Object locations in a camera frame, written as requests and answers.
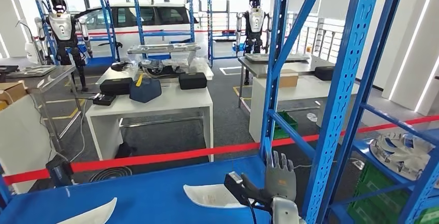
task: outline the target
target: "red stripe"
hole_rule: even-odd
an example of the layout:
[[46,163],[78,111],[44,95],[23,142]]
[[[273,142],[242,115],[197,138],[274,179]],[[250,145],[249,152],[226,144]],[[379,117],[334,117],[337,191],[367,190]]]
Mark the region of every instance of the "red stripe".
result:
[[[439,115],[416,118],[413,120],[408,120],[406,121],[406,123],[413,125],[413,124],[420,124],[420,123],[433,122],[433,121],[439,121]],[[357,133],[364,133],[364,132],[388,129],[393,127],[396,127],[396,125],[392,123],[382,124],[372,127],[362,127],[358,129]],[[318,137],[319,135],[310,135],[310,136],[304,136],[303,139],[306,142],[310,142],[310,141],[318,140]],[[273,146],[280,146],[287,144],[294,144],[294,141],[290,138],[286,138],[286,139],[273,140],[272,143]],[[71,166],[74,172],[103,170],[112,167],[146,165],[149,163],[174,161],[174,160],[196,158],[196,157],[215,155],[215,154],[235,153],[241,151],[255,150],[258,148],[259,148],[258,143],[251,142],[246,144],[226,145],[226,146],[219,146],[214,148],[203,148],[203,149],[178,152],[178,153],[144,155],[144,156],[136,156],[136,157],[128,157],[128,158],[108,159],[101,161],[77,162],[77,163],[72,163]],[[48,177],[49,177],[48,171],[46,169],[41,169],[36,171],[23,172],[15,175],[4,176],[3,179],[5,180],[6,185],[11,185],[13,183],[44,179]]]

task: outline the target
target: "metal part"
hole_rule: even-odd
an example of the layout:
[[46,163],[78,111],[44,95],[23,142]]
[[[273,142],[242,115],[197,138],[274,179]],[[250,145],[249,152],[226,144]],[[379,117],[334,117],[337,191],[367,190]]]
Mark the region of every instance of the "metal part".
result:
[[297,205],[288,199],[283,197],[274,197],[271,204],[273,209],[273,224],[299,224],[301,218],[299,217],[299,211]]

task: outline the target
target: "white plastic part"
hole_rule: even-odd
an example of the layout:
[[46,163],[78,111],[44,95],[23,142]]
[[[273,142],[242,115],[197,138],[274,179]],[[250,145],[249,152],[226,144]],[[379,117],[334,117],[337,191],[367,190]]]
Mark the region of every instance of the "white plastic part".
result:
[[202,207],[239,208],[238,200],[230,193],[224,184],[189,186],[183,185],[184,192],[189,199]]
[[435,146],[415,136],[388,133],[374,139],[370,151],[382,164],[409,180],[418,179],[424,171]]
[[116,207],[116,202],[118,198],[115,197],[110,202],[94,208],[90,211],[72,217],[70,219],[59,222],[58,224],[79,224],[79,223],[90,223],[90,224],[105,224],[110,216],[113,214],[114,208]]

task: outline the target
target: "humanoid robot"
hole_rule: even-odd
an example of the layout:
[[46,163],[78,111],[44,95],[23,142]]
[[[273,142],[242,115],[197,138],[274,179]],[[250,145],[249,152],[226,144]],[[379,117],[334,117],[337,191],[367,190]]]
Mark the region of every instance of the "humanoid robot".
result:
[[46,61],[51,61],[49,56],[49,50],[47,47],[46,35],[43,30],[43,24],[46,22],[50,25],[52,35],[55,38],[57,50],[55,59],[60,61],[61,65],[71,65],[70,57],[66,51],[66,48],[70,48],[70,54],[73,57],[75,66],[79,73],[82,89],[81,91],[87,92],[88,88],[85,83],[84,66],[85,56],[81,57],[81,51],[78,48],[78,36],[76,35],[76,28],[82,33],[82,39],[85,42],[87,53],[90,57],[93,57],[93,52],[90,45],[89,31],[85,24],[85,19],[76,19],[75,16],[67,13],[67,4],[64,0],[51,0],[53,10],[55,13],[50,13],[45,20],[40,17],[35,18],[35,23],[38,28],[38,38],[41,41],[41,47]]
[[[237,14],[237,21],[236,21],[236,53],[238,54],[238,47],[241,39],[241,19],[244,16],[245,18],[245,42],[244,42],[244,53],[251,53],[253,50],[253,53],[260,53],[260,49],[262,47],[262,26],[264,24],[264,19],[267,17],[267,42],[265,47],[262,47],[266,51],[268,51],[269,46],[269,38],[270,38],[270,32],[271,32],[271,17],[268,13],[265,13],[260,8],[260,0],[248,0],[250,4],[250,10],[246,11],[245,13],[238,13]],[[248,70],[245,70],[245,79],[244,79],[244,85],[248,85],[249,78],[248,78]]]

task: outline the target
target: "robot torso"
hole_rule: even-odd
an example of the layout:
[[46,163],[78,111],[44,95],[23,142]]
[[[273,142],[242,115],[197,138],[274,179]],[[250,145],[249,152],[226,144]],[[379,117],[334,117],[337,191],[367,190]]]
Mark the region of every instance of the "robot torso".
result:
[[74,41],[76,40],[75,19],[69,13],[51,13],[47,20],[52,29],[56,41]]

